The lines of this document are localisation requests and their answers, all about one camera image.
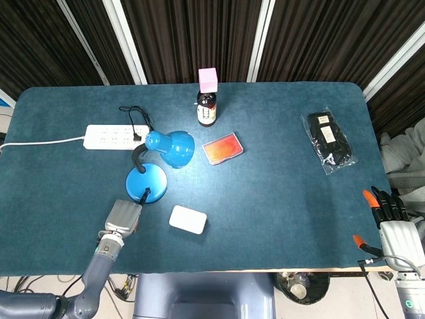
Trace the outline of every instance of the plastic bag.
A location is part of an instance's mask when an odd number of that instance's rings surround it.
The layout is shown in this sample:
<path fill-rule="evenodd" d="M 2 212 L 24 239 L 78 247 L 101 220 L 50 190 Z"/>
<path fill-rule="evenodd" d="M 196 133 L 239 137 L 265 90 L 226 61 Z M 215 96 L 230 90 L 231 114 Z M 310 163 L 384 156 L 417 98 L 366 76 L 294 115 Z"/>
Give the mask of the plastic bag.
<path fill-rule="evenodd" d="M 346 135 L 329 108 L 301 119 L 326 175 L 357 163 Z"/>

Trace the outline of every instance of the blue desk lamp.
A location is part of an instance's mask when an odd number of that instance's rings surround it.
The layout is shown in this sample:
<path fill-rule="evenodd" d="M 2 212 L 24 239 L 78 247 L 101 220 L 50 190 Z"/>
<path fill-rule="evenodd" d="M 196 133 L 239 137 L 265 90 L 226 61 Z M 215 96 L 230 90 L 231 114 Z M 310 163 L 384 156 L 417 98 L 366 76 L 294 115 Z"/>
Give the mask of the blue desk lamp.
<path fill-rule="evenodd" d="M 136 147 L 131 155 L 134 168 L 128 173 L 126 189 L 137 202 L 153 203 L 167 190 L 167 176 L 162 168 L 152 163 L 142 163 L 140 155 L 146 151 L 160 153 L 163 161 L 172 168 L 182 168 L 192 159 L 195 150 L 193 137 L 184 131 L 167 135 L 150 131 L 144 144 Z"/>

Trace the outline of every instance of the white power strip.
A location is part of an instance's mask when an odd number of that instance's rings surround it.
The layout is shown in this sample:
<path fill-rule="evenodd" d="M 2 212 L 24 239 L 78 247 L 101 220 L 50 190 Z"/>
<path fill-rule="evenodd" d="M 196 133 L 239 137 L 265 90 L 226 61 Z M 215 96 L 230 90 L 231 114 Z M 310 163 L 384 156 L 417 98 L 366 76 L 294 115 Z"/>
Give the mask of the white power strip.
<path fill-rule="evenodd" d="M 141 141 L 133 141 L 131 125 L 89 125 L 83 146 L 87 150 L 134 150 L 145 142 L 149 128 L 147 125 L 135 125 L 134 130 L 141 136 Z"/>

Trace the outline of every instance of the table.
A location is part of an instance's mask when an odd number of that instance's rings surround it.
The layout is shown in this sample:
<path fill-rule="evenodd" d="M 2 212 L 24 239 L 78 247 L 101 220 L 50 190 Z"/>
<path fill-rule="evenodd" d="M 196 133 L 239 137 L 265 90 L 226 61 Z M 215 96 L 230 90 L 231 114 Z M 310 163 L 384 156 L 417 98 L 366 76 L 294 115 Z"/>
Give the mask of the table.
<path fill-rule="evenodd" d="M 389 189 L 361 89 L 352 83 L 223 83 L 218 120 L 197 122 L 197 84 L 31 88 L 6 142 L 83 136 L 88 124 L 129 124 L 121 105 L 148 111 L 156 130 L 186 130 L 192 161 L 172 169 L 146 205 L 115 273 L 345 268 L 366 257 L 352 236 L 380 245 L 362 190 Z M 359 162 L 326 176 L 300 120 L 330 107 Z M 136 124 L 143 120 L 134 114 Z M 244 153 L 211 166 L 201 145 L 236 132 Z M 82 141 L 11 146 L 0 156 L 0 275 L 82 273 L 116 199 L 127 199 L 130 151 Z M 169 226 L 174 205 L 207 214 L 202 235 Z"/>

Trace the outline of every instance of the brown glass bottle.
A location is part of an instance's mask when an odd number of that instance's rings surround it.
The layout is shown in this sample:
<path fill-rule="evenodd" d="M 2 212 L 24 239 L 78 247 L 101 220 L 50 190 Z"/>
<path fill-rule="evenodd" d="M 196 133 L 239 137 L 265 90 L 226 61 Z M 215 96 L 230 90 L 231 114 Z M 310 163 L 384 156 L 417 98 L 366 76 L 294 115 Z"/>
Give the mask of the brown glass bottle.
<path fill-rule="evenodd" d="M 217 120 L 217 96 L 212 93 L 198 93 L 198 122 L 204 127 L 212 126 Z"/>

